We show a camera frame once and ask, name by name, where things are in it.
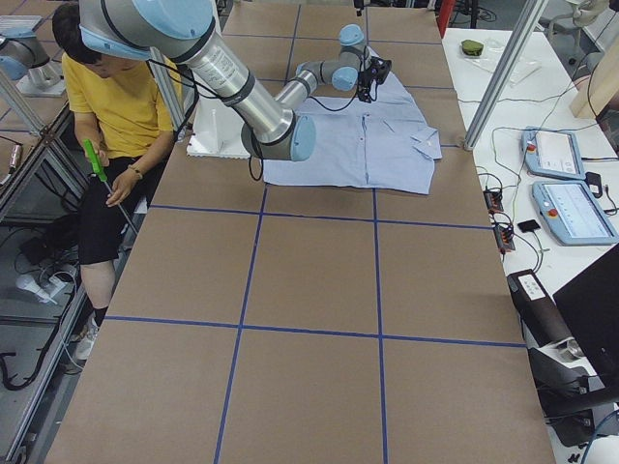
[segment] black hair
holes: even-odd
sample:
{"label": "black hair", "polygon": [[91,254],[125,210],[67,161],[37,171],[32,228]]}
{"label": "black hair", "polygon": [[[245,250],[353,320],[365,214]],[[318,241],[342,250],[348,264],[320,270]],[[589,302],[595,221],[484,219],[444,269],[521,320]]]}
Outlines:
{"label": "black hair", "polygon": [[94,65],[101,61],[101,54],[88,48],[81,39],[78,3],[64,3],[58,7],[51,19],[51,30],[56,42],[77,63]]}

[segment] yellow t-shirt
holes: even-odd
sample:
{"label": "yellow t-shirt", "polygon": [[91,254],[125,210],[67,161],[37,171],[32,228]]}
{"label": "yellow t-shirt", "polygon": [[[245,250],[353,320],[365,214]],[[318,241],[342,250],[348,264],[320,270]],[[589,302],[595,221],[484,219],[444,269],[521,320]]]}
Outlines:
{"label": "yellow t-shirt", "polygon": [[[109,158],[141,157],[160,131],[173,130],[162,94],[146,62],[103,79],[65,53],[62,69],[69,109],[75,113],[95,113],[103,134],[102,148]],[[180,84],[174,85],[180,95]]]}

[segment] power strip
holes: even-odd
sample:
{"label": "power strip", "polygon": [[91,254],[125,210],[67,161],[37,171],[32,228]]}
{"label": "power strip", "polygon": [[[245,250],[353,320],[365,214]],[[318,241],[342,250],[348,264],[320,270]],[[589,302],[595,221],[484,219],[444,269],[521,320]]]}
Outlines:
{"label": "power strip", "polygon": [[492,226],[492,232],[494,232],[494,240],[496,240],[496,245],[501,254],[516,250],[513,231],[507,229],[503,224],[494,224]]}
{"label": "power strip", "polygon": [[484,200],[489,213],[503,213],[503,195],[499,191],[484,190]]}

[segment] green screwdriver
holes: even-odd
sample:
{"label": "green screwdriver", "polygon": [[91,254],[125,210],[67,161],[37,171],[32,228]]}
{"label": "green screwdriver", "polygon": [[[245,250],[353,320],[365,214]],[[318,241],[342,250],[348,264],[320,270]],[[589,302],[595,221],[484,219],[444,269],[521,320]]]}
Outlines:
{"label": "green screwdriver", "polygon": [[[99,180],[103,182],[103,184],[107,187],[107,191],[109,191],[110,193],[113,193],[112,187],[109,186],[109,182],[107,181],[107,174],[105,174],[105,171],[103,170],[103,167],[101,166],[101,161],[99,160],[99,157],[95,153],[95,148],[93,147],[93,143],[89,139],[86,138],[82,141],[82,144],[83,144],[84,150],[86,151],[86,156],[90,160],[90,163],[93,165],[93,172],[97,175],[97,177],[99,177]],[[133,233],[137,235],[137,228],[133,225],[133,222],[129,214],[127,214],[127,210],[123,208],[123,205],[121,204],[118,204],[118,208],[120,208],[121,213],[127,220],[127,224],[132,229]]]}

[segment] sneaker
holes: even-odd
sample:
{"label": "sneaker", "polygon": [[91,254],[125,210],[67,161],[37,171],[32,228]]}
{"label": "sneaker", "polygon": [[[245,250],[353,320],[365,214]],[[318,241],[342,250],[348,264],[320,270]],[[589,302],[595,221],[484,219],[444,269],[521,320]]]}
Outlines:
{"label": "sneaker", "polygon": [[90,352],[93,351],[93,346],[97,340],[97,334],[99,333],[99,326],[95,322],[95,314],[91,314],[84,325],[86,328],[86,334],[79,340],[75,347],[75,358],[80,361],[86,361],[90,356]]}

